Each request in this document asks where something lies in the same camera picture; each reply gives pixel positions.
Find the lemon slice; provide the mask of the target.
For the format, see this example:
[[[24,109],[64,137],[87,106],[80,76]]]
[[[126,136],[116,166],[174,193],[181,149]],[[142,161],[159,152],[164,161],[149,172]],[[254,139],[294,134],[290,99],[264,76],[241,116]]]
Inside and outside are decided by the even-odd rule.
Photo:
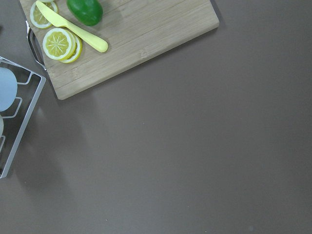
[[[54,12],[58,13],[59,8],[55,1],[53,0],[43,0],[42,1],[47,7],[52,9]],[[30,20],[31,23],[39,28],[39,29],[46,29],[52,26],[51,22],[49,22],[38,9],[36,3],[34,2],[30,9]]]
[[[45,34],[42,46],[50,59],[66,60],[73,54],[76,41],[68,30],[54,28]]]

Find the green lime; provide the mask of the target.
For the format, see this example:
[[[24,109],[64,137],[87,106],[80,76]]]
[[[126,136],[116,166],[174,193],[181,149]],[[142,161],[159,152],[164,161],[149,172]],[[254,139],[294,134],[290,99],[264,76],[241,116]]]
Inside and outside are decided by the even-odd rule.
[[[67,7],[75,18],[86,26],[95,26],[103,17],[103,8],[98,0],[67,0]]]

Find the blue cup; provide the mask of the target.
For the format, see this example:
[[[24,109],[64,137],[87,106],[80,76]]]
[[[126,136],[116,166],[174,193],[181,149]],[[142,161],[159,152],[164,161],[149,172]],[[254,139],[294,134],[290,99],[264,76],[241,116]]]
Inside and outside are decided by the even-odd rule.
[[[0,68],[0,111],[7,110],[17,95],[17,79],[8,68]]]

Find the wooden cutting board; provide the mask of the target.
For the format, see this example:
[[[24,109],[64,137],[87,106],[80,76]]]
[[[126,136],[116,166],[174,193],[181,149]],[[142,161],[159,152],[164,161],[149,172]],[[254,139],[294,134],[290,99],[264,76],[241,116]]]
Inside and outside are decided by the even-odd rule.
[[[43,63],[60,100],[219,26],[209,0],[103,0],[101,5],[102,20],[89,27],[73,16],[65,1],[57,1],[62,17],[108,42],[104,53],[84,43],[79,58],[69,64],[43,55]]]

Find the yellow plastic knife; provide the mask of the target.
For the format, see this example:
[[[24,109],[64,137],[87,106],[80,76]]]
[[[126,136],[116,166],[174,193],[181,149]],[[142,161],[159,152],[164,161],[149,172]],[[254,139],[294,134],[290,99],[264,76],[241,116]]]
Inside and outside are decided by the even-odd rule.
[[[93,47],[94,49],[96,49],[97,51],[101,53],[104,53],[108,50],[107,41],[85,31],[84,29],[66,20],[61,15],[54,12],[52,9],[47,7],[43,2],[39,0],[36,1],[36,6],[41,12],[41,14],[55,27],[65,27],[71,30],[78,37],[80,37],[83,41],[85,41],[87,44],[89,44],[91,47]]]

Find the white cup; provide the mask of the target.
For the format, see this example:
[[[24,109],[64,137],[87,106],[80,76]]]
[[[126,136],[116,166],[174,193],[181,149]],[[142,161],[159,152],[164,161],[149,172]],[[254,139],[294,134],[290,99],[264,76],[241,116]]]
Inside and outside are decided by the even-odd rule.
[[[0,136],[2,136],[4,130],[4,122],[2,116],[0,116]]]

